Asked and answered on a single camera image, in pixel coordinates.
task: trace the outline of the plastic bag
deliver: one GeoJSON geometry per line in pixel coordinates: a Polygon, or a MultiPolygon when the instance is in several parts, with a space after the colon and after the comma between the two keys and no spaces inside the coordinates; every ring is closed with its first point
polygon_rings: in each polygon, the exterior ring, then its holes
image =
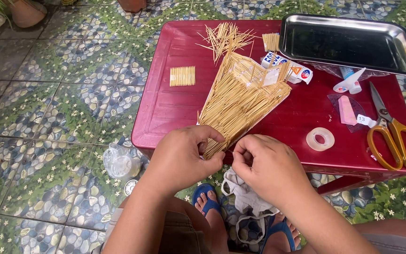
{"type": "Polygon", "coordinates": [[[137,176],[142,163],[129,154],[129,149],[110,143],[109,148],[103,154],[104,168],[110,177],[122,181],[129,181],[137,176]]]}
{"type": "MultiPolygon", "coordinates": [[[[341,71],[339,70],[339,66],[337,65],[332,65],[332,64],[323,64],[323,63],[315,63],[315,62],[303,62],[304,64],[309,64],[313,66],[314,68],[328,72],[332,75],[335,75],[338,78],[342,78],[341,71]]],[[[360,69],[353,68],[355,72],[359,71],[360,69]]],[[[387,76],[390,73],[387,72],[380,72],[380,71],[371,71],[371,70],[365,70],[363,74],[359,77],[358,81],[362,81],[364,79],[368,79],[370,77],[382,77],[382,76],[387,76]]]]}

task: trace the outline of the tape roll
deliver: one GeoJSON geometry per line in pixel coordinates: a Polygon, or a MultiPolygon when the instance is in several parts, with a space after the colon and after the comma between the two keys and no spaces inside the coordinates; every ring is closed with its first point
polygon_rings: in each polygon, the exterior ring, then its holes
{"type": "Polygon", "coordinates": [[[306,136],[306,142],[308,143],[308,146],[311,147],[313,150],[325,151],[333,146],[333,144],[335,143],[335,137],[329,130],[322,127],[317,127],[308,133],[308,135],[306,136]],[[316,135],[320,135],[324,138],[323,144],[319,143],[316,140],[316,135]]]}

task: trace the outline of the super glue box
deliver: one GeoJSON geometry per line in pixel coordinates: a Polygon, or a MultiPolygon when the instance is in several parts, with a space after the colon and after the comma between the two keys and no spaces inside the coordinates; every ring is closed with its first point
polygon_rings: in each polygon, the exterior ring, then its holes
{"type": "MultiPolygon", "coordinates": [[[[264,57],[264,59],[261,61],[261,66],[264,68],[268,68],[270,62],[272,61],[273,53],[268,52],[267,55],[264,57]]],[[[280,64],[283,64],[287,61],[290,61],[289,59],[284,58],[283,56],[275,55],[275,59],[272,62],[272,66],[277,66],[280,64]]],[[[291,69],[291,75],[288,79],[289,82],[292,84],[297,84],[300,81],[305,81],[306,84],[308,84],[311,79],[313,78],[313,71],[306,68],[305,66],[302,66],[296,62],[290,61],[290,69],[291,69]]]]}

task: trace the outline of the scissors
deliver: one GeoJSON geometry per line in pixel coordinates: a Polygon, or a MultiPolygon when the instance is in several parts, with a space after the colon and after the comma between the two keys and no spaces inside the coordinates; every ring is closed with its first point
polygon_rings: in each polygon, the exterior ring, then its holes
{"type": "Polygon", "coordinates": [[[377,124],[369,130],[367,135],[369,148],[377,161],[384,168],[387,170],[400,170],[403,165],[406,167],[406,150],[401,135],[402,131],[406,133],[406,126],[399,123],[395,118],[389,115],[377,89],[375,89],[372,82],[369,82],[369,84],[371,86],[372,101],[374,101],[377,114],[379,115],[377,124]],[[374,140],[372,138],[374,131],[378,131],[385,138],[386,144],[392,153],[392,157],[394,157],[394,160],[396,161],[396,167],[389,165],[375,147],[374,140]]]}

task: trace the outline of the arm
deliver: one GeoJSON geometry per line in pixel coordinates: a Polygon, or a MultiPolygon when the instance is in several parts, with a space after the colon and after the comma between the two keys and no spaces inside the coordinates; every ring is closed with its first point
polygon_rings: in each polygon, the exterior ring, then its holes
{"type": "Polygon", "coordinates": [[[199,156],[208,138],[225,140],[217,130],[201,125],[171,131],[159,142],[102,254],[158,252],[168,200],[222,167],[224,152],[210,160],[199,156]]]}
{"type": "Polygon", "coordinates": [[[379,253],[315,192],[290,147],[269,136],[247,135],[236,144],[233,157],[233,170],[283,212],[317,253],[379,253]]]}

